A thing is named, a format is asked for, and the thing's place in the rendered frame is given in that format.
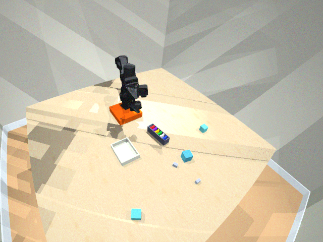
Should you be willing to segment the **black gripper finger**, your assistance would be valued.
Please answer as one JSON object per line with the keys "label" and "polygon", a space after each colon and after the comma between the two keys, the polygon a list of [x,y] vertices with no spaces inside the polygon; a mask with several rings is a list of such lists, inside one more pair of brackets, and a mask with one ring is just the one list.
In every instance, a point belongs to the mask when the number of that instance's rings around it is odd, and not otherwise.
{"label": "black gripper finger", "polygon": [[137,104],[130,105],[130,109],[135,111],[136,113],[140,113],[139,108],[141,108],[141,102]]}
{"label": "black gripper finger", "polygon": [[130,83],[125,85],[126,91],[129,92],[129,94],[136,100],[138,99],[137,96],[137,89],[139,88],[139,83]]}

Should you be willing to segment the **teal flat block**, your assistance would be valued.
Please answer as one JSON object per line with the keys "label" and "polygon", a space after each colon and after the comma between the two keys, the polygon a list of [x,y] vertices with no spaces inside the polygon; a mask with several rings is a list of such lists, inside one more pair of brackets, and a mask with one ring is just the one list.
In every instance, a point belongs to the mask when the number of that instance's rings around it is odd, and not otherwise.
{"label": "teal flat block", "polygon": [[204,133],[204,132],[206,132],[207,131],[207,129],[208,129],[208,127],[207,127],[207,125],[206,124],[203,124],[203,125],[201,125],[200,126],[200,131],[202,132],[202,133]]}

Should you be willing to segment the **teal cube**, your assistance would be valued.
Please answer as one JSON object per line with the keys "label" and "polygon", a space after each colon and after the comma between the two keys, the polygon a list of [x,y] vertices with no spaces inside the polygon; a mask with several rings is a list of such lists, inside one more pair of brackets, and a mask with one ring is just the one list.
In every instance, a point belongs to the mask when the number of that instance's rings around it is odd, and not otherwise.
{"label": "teal cube", "polygon": [[184,163],[191,161],[193,158],[192,152],[190,150],[182,151],[181,156]]}

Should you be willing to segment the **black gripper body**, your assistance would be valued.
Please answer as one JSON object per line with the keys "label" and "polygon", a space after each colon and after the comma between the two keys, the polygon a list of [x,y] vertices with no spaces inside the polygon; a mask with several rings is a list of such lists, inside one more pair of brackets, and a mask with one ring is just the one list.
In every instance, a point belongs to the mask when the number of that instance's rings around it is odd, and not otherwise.
{"label": "black gripper body", "polygon": [[[130,84],[130,83],[135,83],[135,82],[138,82],[138,77],[137,76],[132,76],[132,77],[127,77],[124,79],[124,84]],[[130,94],[129,92],[126,91],[126,94],[128,96],[128,99],[130,98],[131,102],[129,103],[129,107],[130,105],[133,105],[133,104],[137,104],[137,103],[140,103],[141,101],[138,100],[136,101]],[[139,91],[137,90],[137,96],[139,96]]]}

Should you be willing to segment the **small light blue block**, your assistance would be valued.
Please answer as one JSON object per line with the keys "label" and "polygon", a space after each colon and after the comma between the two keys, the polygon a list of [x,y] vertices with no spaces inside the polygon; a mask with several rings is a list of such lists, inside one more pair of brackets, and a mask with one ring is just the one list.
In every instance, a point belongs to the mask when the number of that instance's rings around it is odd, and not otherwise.
{"label": "small light blue block", "polygon": [[141,220],[141,209],[131,210],[131,220]]}

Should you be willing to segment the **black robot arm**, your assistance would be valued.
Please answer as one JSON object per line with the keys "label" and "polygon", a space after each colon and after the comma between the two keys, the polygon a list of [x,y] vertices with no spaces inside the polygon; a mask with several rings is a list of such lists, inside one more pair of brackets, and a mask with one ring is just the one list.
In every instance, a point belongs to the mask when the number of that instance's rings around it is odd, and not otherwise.
{"label": "black robot arm", "polygon": [[[117,68],[120,70],[120,80],[122,83],[121,92],[120,92],[120,101],[122,104],[120,105],[124,110],[129,109],[129,103],[131,102],[130,98],[126,94],[124,79],[127,77],[136,76],[135,73],[135,65],[128,63],[128,57],[126,55],[120,55],[115,58],[115,64]],[[148,95],[148,88],[146,85],[139,85],[138,91],[139,96],[141,98],[145,98]],[[138,96],[138,98],[139,98]]]}

